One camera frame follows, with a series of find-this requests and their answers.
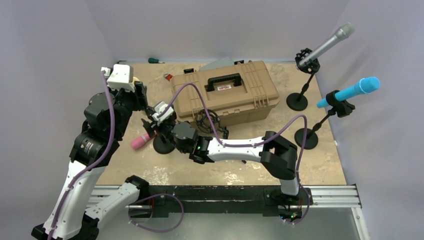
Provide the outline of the silver microphone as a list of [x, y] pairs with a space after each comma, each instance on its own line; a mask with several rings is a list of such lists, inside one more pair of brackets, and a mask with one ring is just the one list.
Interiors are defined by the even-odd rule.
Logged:
[[319, 45], [315, 50], [313, 50], [300, 61], [300, 67], [305, 67], [308, 61], [316, 60], [322, 54], [334, 47], [337, 43], [350, 37], [355, 32], [355, 30], [355, 27], [350, 22], [339, 27], [333, 35], [331, 35], [327, 40], [325, 40], [321, 45]]

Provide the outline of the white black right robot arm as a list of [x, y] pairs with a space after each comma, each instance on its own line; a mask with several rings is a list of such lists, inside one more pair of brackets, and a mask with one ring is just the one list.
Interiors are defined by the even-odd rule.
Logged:
[[176, 122], [172, 109], [163, 112], [168, 105], [161, 102], [156, 107], [145, 109], [148, 121], [143, 127], [149, 136], [157, 134], [167, 154], [174, 149], [188, 154], [189, 159], [198, 164], [215, 163], [227, 160], [251, 161], [260, 163], [280, 182], [280, 196], [288, 204], [300, 198], [297, 175], [298, 148], [295, 144], [274, 131], [266, 131], [264, 136], [251, 139], [220, 139], [204, 136], [188, 122]]

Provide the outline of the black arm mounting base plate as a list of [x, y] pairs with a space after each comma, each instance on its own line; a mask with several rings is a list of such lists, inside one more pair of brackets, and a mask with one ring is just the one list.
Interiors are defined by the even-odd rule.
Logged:
[[139, 217], [145, 209], [154, 218], [192, 213], [259, 214], [296, 220], [312, 204], [309, 188], [290, 196], [283, 194], [278, 185], [151, 185], [129, 208], [134, 217]]

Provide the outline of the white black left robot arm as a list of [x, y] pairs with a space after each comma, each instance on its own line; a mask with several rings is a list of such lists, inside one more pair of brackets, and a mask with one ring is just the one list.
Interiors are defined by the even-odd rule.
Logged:
[[93, 189], [120, 146], [130, 117], [147, 106], [147, 88], [136, 81], [133, 92], [107, 88], [89, 100], [85, 121], [75, 138], [59, 199], [46, 222], [35, 226], [37, 240], [94, 240], [100, 230], [125, 206], [149, 199], [149, 183], [135, 175], [93, 207]]

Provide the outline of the black tripod shock mount stand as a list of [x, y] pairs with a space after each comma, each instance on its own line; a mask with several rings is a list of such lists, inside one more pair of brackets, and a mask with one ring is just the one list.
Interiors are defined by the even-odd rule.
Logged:
[[209, 121], [209, 118], [206, 114], [206, 110], [202, 109], [197, 112], [194, 118], [194, 122], [197, 128], [201, 130], [203, 133], [212, 134], [214, 132], [213, 127], [215, 127], [216, 132], [221, 132], [222, 137], [224, 139], [228, 139], [229, 130], [227, 129], [227, 127], [221, 125], [221, 120], [218, 114], [215, 111], [210, 109], [208, 109], [207, 112], [209, 114], [209, 117], [212, 123]]

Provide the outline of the black stand for cream microphone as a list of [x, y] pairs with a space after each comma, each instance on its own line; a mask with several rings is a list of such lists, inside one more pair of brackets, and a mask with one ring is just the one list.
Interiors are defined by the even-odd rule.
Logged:
[[[176, 113], [174, 112], [171, 117], [166, 119], [165, 121], [176, 121]], [[175, 144], [165, 144], [160, 142], [159, 136], [156, 133], [156, 137], [153, 140], [153, 148], [154, 150], [162, 155], [169, 154], [175, 149]]]

